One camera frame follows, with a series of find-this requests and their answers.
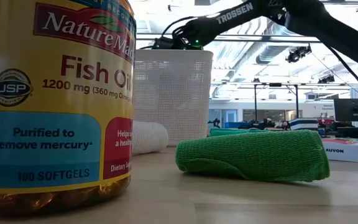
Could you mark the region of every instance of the ceiling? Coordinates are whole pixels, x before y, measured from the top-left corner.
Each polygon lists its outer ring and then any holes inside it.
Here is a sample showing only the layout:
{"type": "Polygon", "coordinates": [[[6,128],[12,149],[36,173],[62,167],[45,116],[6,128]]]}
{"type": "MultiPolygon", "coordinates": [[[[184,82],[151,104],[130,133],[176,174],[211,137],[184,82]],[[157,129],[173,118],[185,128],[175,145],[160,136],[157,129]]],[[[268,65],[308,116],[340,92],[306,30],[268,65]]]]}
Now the ceiling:
{"type": "MultiPolygon", "coordinates": [[[[161,34],[171,22],[186,16],[203,16],[236,6],[241,0],[131,0],[137,20],[138,36],[150,37],[161,34]]],[[[358,1],[344,1],[341,4],[326,4],[329,13],[336,19],[358,30],[358,1]]],[[[312,54],[297,63],[288,63],[285,58],[290,49],[307,46],[307,40],[299,39],[295,33],[286,30],[267,18],[260,17],[233,28],[224,35],[294,36],[294,42],[238,42],[214,41],[204,49],[213,52],[213,72],[210,98],[252,98],[253,90],[242,88],[239,82],[251,82],[258,78],[261,82],[317,83],[320,78],[335,75],[335,83],[357,83],[353,76],[340,64],[338,59],[323,44],[312,43],[312,54]],[[236,82],[235,85],[219,83],[236,82]]],[[[152,45],[151,40],[139,40],[137,48],[152,45]]],[[[345,61],[358,74],[358,63],[343,56],[345,61]]],[[[316,87],[315,90],[300,90],[300,98],[311,91],[318,93],[347,94],[345,90],[331,90],[330,87],[316,87]]],[[[292,99],[289,90],[259,90],[258,98],[292,99]]]]}

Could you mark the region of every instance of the green cloth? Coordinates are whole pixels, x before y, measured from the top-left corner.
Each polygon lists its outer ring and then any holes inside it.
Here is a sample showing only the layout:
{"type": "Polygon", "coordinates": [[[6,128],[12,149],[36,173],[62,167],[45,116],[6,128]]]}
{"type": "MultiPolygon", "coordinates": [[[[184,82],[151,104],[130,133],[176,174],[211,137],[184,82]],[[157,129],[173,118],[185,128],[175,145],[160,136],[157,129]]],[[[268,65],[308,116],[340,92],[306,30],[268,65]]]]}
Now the green cloth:
{"type": "Polygon", "coordinates": [[[177,166],[184,172],[294,182],[329,177],[329,164],[316,131],[230,134],[182,141],[177,166]]]}
{"type": "Polygon", "coordinates": [[[221,129],[221,128],[213,128],[209,130],[209,135],[213,136],[222,136],[227,134],[244,134],[244,133],[258,133],[258,132],[267,132],[267,130],[259,130],[259,129],[221,129]]]}

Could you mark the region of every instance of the blue label panel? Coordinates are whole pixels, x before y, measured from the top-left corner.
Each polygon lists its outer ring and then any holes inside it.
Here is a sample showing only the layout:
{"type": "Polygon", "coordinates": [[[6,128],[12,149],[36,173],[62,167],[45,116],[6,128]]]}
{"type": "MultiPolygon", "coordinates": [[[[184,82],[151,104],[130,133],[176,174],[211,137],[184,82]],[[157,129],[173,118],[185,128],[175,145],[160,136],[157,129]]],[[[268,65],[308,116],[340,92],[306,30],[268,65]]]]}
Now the blue label panel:
{"type": "Polygon", "coordinates": [[[0,111],[0,188],[97,181],[100,142],[88,115],[0,111]]]}

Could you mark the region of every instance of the yellow bottle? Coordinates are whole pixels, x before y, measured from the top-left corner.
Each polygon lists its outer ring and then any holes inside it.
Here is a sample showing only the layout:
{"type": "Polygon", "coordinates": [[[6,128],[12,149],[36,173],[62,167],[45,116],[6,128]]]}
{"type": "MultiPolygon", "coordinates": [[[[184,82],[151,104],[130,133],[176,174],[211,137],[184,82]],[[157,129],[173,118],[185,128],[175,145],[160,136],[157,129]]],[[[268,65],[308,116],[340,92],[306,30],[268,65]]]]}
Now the yellow bottle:
{"type": "Polygon", "coordinates": [[[0,0],[0,214],[126,189],[135,33],[127,0],[0,0]]]}

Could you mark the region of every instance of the computer monitor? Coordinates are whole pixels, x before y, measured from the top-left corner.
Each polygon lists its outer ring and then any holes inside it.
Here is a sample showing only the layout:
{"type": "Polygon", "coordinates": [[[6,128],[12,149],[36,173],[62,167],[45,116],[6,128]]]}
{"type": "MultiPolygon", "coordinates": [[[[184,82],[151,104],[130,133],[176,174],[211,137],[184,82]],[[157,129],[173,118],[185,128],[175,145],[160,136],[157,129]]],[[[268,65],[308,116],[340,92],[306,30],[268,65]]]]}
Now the computer monitor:
{"type": "Polygon", "coordinates": [[[334,99],[336,121],[358,121],[358,99],[334,99]]]}

